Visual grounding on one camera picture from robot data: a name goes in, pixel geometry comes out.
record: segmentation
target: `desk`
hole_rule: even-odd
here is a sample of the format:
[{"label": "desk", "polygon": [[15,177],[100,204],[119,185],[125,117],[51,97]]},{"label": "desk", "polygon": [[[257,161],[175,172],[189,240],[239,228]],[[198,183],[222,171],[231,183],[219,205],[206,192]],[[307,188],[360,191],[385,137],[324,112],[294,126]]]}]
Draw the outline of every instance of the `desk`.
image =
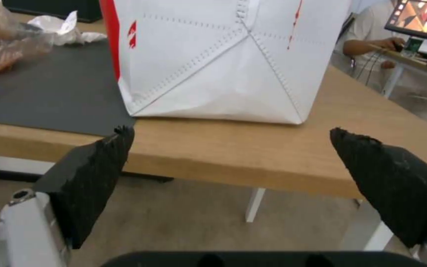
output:
[{"label": "desk", "polygon": [[[376,50],[380,50],[380,47],[377,47],[377,46],[372,46],[372,47]],[[405,69],[409,69],[427,76],[427,63],[425,62],[402,56],[400,53],[396,51],[384,50],[383,52],[380,52],[380,53],[383,54],[383,56],[390,59],[391,61],[395,61],[397,63],[396,67],[393,70],[393,73],[391,74],[390,78],[386,82],[381,92],[382,95],[384,95],[386,98],[390,97],[391,93],[393,92],[393,89],[396,86],[396,83],[401,78],[401,75],[403,74],[403,71]]]},{"label": "desk", "polygon": [[[303,125],[140,118],[124,170],[259,188],[251,205],[266,188],[361,198],[329,141],[337,126],[427,162],[426,122],[330,66]],[[56,162],[97,139],[0,125],[0,156]]]}]

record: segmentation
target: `gray cutting mat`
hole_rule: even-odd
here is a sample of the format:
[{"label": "gray cutting mat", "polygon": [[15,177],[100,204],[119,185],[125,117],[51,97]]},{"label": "gray cutting mat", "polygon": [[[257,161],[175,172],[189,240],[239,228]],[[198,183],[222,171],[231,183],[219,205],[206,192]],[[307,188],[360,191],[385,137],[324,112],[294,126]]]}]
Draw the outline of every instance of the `gray cutting mat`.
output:
[{"label": "gray cutting mat", "polygon": [[107,41],[54,47],[0,74],[0,123],[110,135],[134,125],[114,77]]}]

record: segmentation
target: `computer mouse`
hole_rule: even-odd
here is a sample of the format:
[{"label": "computer mouse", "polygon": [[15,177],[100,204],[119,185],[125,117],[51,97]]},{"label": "computer mouse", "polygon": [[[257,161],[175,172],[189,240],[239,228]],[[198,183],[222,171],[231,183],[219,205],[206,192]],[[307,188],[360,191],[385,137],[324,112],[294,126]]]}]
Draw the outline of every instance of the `computer mouse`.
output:
[{"label": "computer mouse", "polygon": [[403,48],[404,48],[404,46],[403,46],[403,45],[401,45],[401,44],[397,44],[397,43],[395,43],[395,42],[393,42],[393,45],[395,46],[395,50],[396,50],[398,53],[400,53],[400,52],[403,50]]}]

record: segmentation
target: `monitor screen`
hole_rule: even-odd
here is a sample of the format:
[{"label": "monitor screen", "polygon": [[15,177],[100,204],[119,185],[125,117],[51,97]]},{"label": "monitor screen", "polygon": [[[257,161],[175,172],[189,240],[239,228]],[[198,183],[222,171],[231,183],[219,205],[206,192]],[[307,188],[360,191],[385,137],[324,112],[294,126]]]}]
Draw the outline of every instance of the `monitor screen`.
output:
[{"label": "monitor screen", "polygon": [[427,39],[427,0],[398,0],[385,29]]}]

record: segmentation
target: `white paper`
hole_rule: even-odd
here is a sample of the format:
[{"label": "white paper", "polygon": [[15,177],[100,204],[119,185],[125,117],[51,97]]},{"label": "white paper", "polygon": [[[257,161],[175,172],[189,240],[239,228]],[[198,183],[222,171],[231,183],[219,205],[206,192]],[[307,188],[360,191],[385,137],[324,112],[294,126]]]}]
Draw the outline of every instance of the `white paper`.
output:
[{"label": "white paper", "polygon": [[118,85],[130,115],[294,124],[310,113],[350,6],[350,0],[113,2],[119,35],[110,38],[117,39]]},{"label": "white paper", "polygon": [[28,22],[28,24],[40,27],[45,32],[54,33],[54,44],[57,46],[74,43],[90,43],[106,38],[106,35],[102,33],[81,33],[76,27],[77,11],[71,12],[66,20],[61,20],[58,17],[44,15],[34,17]]}]

